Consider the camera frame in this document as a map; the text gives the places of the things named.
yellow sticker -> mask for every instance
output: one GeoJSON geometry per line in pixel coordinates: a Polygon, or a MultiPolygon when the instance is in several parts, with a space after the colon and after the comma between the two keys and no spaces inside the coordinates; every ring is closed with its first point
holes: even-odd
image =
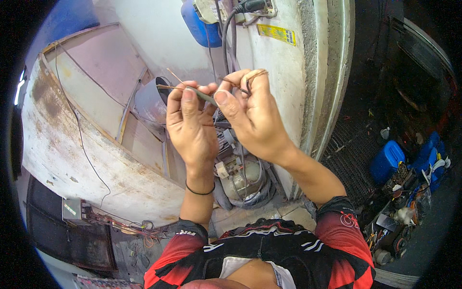
{"type": "Polygon", "coordinates": [[[257,30],[260,36],[268,36],[295,46],[295,33],[292,30],[260,23],[257,24],[257,30]]]}

person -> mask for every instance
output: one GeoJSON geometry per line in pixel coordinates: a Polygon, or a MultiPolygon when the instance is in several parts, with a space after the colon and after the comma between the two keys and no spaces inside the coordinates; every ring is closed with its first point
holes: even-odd
{"type": "Polygon", "coordinates": [[[175,89],[167,103],[167,130],[186,164],[186,190],[177,232],[145,273],[145,288],[292,289],[370,288],[375,276],[371,253],[341,181],[299,150],[282,123],[268,75],[240,70],[220,86],[191,86],[211,94],[238,140],[253,155],[286,169],[318,211],[312,233],[293,221],[259,219],[208,244],[212,215],[214,159],[218,140],[216,107],[191,89],[175,89]],[[247,87],[250,96],[232,87],[247,87]]]}

hand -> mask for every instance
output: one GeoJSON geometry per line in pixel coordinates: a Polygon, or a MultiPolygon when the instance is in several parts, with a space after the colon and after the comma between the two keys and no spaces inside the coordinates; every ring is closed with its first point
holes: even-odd
{"type": "Polygon", "coordinates": [[[225,78],[234,85],[224,80],[214,99],[246,149],[261,159],[283,166],[286,155],[295,145],[284,129],[276,101],[269,91],[268,76],[261,74],[262,71],[244,69],[231,73],[225,78]],[[250,97],[240,90],[235,95],[228,92],[237,85],[247,90],[247,79],[250,97]]]}
{"type": "MultiPolygon", "coordinates": [[[[208,86],[198,86],[195,81],[184,83],[177,87],[191,86],[206,94],[217,89],[215,83],[208,86]]],[[[191,177],[191,173],[212,172],[219,150],[212,118],[216,107],[209,104],[204,109],[204,104],[191,89],[174,89],[167,101],[167,130],[191,177]]]]}

black wristband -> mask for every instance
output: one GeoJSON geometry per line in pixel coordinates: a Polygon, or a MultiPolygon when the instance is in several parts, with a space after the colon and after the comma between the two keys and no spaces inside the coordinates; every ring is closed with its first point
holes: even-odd
{"type": "Polygon", "coordinates": [[[211,193],[213,193],[213,191],[215,190],[215,182],[213,182],[213,188],[210,192],[208,192],[207,194],[199,194],[199,193],[196,193],[195,191],[193,191],[192,189],[190,189],[188,187],[188,184],[187,184],[187,181],[184,182],[184,184],[186,185],[186,188],[193,194],[196,194],[196,195],[201,195],[201,196],[206,196],[206,195],[210,195],[211,193]]]}

left hand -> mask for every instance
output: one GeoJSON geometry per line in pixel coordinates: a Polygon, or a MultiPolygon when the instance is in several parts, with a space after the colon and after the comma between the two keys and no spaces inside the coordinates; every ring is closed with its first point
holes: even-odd
{"type": "MultiPolygon", "coordinates": [[[[211,94],[218,88],[217,84],[199,86],[195,81],[185,81],[177,87],[191,86],[211,94]]],[[[167,101],[167,130],[170,139],[186,164],[186,170],[194,172],[211,172],[219,146],[217,133],[213,125],[216,107],[209,104],[204,109],[205,101],[198,98],[191,89],[174,89],[167,101]]]]}

